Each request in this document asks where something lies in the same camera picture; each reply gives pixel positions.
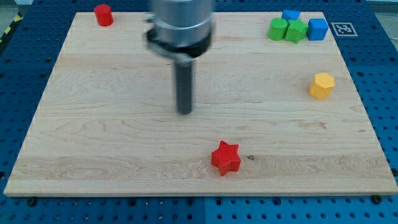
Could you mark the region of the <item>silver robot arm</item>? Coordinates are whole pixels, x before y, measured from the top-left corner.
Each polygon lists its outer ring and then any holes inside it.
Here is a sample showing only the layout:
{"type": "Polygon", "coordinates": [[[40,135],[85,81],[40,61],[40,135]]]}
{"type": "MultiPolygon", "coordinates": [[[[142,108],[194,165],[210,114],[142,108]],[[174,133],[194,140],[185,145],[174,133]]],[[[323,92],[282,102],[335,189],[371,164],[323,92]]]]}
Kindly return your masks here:
{"type": "Polygon", "coordinates": [[[147,47],[174,63],[177,111],[189,114],[193,107],[195,59],[212,41],[212,0],[153,0],[146,21],[147,47]]]}

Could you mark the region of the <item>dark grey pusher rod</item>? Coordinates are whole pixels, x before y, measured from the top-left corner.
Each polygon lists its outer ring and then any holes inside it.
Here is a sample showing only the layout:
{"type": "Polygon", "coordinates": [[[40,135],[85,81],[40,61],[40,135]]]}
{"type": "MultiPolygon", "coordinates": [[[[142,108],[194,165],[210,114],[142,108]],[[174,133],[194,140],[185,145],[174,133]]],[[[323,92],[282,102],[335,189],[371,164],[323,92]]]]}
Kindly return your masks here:
{"type": "Polygon", "coordinates": [[[180,114],[192,111],[193,68],[193,62],[174,63],[176,105],[180,114]]]}

